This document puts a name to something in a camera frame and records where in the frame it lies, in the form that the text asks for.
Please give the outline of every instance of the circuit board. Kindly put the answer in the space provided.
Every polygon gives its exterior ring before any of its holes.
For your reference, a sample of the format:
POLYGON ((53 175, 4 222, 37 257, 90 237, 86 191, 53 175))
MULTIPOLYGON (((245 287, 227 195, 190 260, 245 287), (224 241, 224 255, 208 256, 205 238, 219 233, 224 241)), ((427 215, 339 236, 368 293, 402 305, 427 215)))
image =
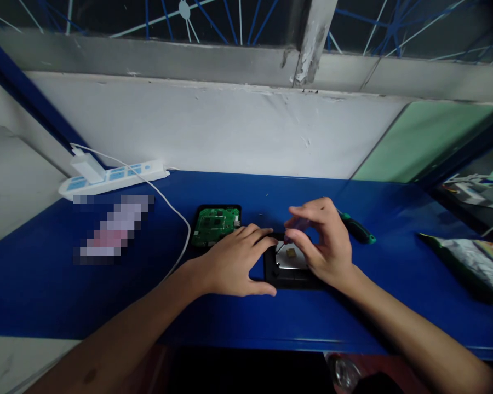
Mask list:
POLYGON ((201 210, 193 231, 192 245, 214 246, 216 242, 241 226, 239 215, 239 210, 231 207, 201 210))

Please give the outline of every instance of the blue table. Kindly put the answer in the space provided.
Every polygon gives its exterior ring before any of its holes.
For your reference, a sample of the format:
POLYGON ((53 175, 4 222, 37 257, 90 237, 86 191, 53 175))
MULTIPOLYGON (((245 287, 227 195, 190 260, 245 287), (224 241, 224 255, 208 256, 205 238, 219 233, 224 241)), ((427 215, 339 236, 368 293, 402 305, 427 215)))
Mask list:
MULTIPOLYGON (((374 245, 353 242, 354 262, 378 285, 479 357, 493 360, 493 306, 473 300, 415 234, 477 237, 414 185, 175 171, 155 182, 193 221, 200 204, 240 204, 243 223, 283 231, 290 205, 321 196, 364 223, 374 245)), ((141 184, 111 193, 153 194, 141 184)), ((109 211, 60 200, 0 241, 0 335, 83 339, 153 288, 178 257, 186 226, 157 196, 120 265, 73 265, 72 248, 109 211)), ((317 236, 310 232, 313 240, 317 236)), ((186 258, 193 256, 189 251, 186 258)), ((263 276, 262 259, 251 277, 263 276)), ((169 344, 384 353, 372 325, 336 291, 208 295, 164 333, 169 344)))

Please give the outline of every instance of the white power strip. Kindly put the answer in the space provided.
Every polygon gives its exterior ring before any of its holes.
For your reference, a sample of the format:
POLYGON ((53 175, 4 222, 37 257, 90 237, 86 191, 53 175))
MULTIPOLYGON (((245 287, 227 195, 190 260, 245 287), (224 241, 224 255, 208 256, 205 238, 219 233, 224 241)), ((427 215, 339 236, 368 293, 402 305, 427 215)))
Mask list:
POLYGON ((130 170, 127 167, 107 170, 104 180, 93 184, 81 176, 67 179, 60 186, 59 193, 69 201, 73 201, 73 196, 76 194, 100 194, 144 182, 136 173, 147 181, 156 181, 170 175, 160 160, 134 164, 130 168, 130 170))

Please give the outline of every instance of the forearm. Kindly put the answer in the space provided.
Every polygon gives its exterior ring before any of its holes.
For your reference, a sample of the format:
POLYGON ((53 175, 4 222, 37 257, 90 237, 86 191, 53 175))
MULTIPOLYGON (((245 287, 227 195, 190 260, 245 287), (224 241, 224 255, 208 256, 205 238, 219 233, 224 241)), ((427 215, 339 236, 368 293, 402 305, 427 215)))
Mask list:
POLYGON ((29 390, 104 393, 121 384, 157 338, 201 292, 182 267, 77 345, 29 390))
POLYGON ((442 393, 493 392, 493 370, 441 329, 409 309, 356 268, 344 292, 442 393))

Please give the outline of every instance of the left hand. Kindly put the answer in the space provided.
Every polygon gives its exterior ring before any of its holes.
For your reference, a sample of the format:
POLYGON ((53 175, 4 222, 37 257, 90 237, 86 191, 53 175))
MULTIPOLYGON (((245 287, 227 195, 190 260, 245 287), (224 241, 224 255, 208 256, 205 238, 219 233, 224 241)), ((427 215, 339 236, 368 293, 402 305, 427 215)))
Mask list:
POLYGON ((272 232, 271 228, 261 229, 255 224, 240 227, 182 268, 186 266, 192 271, 197 284, 203 287, 203 293, 239 297, 269 294, 274 297, 274 286, 253 281, 248 276, 265 250, 278 244, 276 239, 266 237, 272 232))

